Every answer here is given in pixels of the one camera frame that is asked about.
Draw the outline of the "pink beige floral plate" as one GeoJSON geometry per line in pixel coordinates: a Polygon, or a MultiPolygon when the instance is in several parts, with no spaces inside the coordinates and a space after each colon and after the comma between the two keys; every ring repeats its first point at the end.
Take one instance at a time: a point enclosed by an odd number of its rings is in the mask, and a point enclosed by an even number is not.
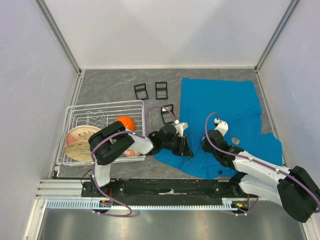
{"type": "Polygon", "coordinates": [[[73,144],[79,141],[88,141],[88,139],[101,128],[91,125],[80,125],[71,129],[65,137],[66,145],[73,144]]]}

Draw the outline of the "black frame stand middle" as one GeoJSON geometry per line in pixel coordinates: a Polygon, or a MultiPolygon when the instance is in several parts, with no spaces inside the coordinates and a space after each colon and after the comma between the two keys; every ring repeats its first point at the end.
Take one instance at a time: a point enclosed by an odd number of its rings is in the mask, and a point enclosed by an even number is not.
{"type": "Polygon", "coordinates": [[[156,100],[168,99],[168,83],[166,81],[155,82],[155,98],[156,100]]]}

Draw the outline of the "orange bowl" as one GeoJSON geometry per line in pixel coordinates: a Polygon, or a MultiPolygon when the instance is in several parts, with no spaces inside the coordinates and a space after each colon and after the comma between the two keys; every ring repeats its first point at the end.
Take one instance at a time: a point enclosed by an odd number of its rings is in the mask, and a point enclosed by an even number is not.
{"type": "Polygon", "coordinates": [[[115,121],[121,122],[125,128],[132,132],[134,132],[136,129],[135,121],[129,116],[119,116],[115,121]]]}

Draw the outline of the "blue t-shirt garment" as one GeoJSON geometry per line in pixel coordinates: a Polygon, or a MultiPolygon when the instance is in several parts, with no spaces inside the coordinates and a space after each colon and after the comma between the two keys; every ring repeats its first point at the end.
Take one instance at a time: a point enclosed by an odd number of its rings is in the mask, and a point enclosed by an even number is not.
{"type": "Polygon", "coordinates": [[[282,145],[272,133],[262,134],[262,108],[253,82],[183,78],[180,97],[180,121],[188,123],[185,131],[193,157],[177,156],[162,149],[155,159],[182,172],[206,180],[232,177],[235,170],[222,166],[211,153],[201,149],[205,129],[213,130],[215,112],[226,121],[225,140],[239,139],[239,147],[269,163],[281,166],[282,145]]]}

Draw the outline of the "white red patterned bowl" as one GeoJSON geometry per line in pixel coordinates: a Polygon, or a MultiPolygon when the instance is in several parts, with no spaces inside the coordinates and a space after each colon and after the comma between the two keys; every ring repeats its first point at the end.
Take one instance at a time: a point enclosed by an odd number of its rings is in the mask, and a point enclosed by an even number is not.
{"type": "Polygon", "coordinates": [[[123,152],[123,154],[127,157],[137,157],[139,156],[141,153],[139,151],[133,150],[133,149],[127,149],[123,152]]]}

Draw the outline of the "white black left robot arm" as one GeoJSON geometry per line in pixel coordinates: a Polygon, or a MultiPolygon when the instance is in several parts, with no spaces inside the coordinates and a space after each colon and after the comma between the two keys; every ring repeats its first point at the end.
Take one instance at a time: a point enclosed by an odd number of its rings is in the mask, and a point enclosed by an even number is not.
{"type": "Polygon", "coordinates": [[[130,131],[122,122],[116,121],[93,134],[88,140],[94,161],[92,191],[99,197],[109,193],[111,164],[128,149],[147,156],[156,155],[166,149],[175,156],[192,158],[194,154],[184,134],[187,128],[186,122],[176,120],[145,136],[130,131]]]}

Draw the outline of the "round silver badge brooch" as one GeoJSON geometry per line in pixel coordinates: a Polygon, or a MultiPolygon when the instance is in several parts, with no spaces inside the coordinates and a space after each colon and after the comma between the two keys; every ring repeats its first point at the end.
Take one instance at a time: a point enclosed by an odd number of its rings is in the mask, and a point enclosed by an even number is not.
{"type": "Polygon", "coordinates": [[[238,137],[232,137],[231,141],[234,145],[238,145],[240,143],[240,139],[238,137]]]}

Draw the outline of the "black frame stand left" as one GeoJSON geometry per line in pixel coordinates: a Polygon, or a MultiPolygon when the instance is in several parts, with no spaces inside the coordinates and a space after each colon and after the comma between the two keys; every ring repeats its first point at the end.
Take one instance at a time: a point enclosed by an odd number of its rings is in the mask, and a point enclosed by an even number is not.
{"type": "Polygon", "coordinates": [[[133,86],[133,88],[137,100],[143,101],[149,99],[146,83],[136,84],[133,86]]]}

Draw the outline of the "black frame stand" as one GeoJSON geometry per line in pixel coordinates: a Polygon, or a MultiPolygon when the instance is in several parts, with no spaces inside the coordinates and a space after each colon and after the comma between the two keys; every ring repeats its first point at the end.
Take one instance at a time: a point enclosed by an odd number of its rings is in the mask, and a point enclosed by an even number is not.
{"type": "Polygon", "coordinates": [[[137,100],[143,101],[149,99],[146,83],[136,84],[133,86],[133,88],[137,100]]]}
{"type": "Polygon", "coordinates": [[[164,105],[160,109],[160,115],[164,124],[172,124],[176,119],[176,116],[174,113],[174,104],[171,103],[171,104],[164,105]]]}
{"type": "Polygon", "coordinates": [[[168,83],[166,81],[155,82],[155,98],[156,100],[168,99],[168,83]]]}

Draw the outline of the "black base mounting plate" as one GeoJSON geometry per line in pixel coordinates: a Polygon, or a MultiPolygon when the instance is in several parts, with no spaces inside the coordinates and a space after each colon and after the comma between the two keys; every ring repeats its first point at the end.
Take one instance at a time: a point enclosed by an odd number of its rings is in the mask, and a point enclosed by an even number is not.
{"type": "Polygon", "coordinates": [[[248,194],[229,180],[204,179],[147,179],[113,178],[110,183],[97,188],[94,181],[82,183],[81,196],[103,197],[102,193],[120,200],[137,195],[200,195],[214,198],[247,198],[248,194]]]}

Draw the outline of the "black frame stand near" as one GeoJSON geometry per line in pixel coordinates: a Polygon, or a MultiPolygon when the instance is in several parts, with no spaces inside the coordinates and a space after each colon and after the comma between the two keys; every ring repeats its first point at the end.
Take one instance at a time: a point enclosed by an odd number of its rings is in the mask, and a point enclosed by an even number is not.
{"type": "Polygon", "coordinates": [[[174,104],[171,103],[171,104],[164,105],[160,109],[160,115],[164,124],[172,124],[176,119],[176,116],[174,113],[174,104]]]}

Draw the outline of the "cream floral plate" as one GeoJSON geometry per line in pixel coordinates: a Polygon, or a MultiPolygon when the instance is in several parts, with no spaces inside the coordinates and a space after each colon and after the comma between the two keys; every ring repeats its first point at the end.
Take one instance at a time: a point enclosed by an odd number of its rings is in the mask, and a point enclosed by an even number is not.
{"type": "Polygon", "coordinates": [[[77,141],[69,144],[64,153],[71,159],[78,162],[92,161],[90,144],[88,141],[77,141]]]}

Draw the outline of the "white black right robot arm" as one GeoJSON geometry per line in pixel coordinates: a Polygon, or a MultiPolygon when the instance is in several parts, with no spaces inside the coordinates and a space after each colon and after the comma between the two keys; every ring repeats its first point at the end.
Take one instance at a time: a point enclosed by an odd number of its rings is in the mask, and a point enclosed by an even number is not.
{"type": "Polygon", "coordinates": [[[201,148],[213,154],[222,166],[238,172],[229,184],[233,196],[246,193],[265,198],[301,223],[319,213],[320,189],[304,168],[288,168],[259,159],[240,147],[228,145],[216,129],[205,133],[201,148]]]}

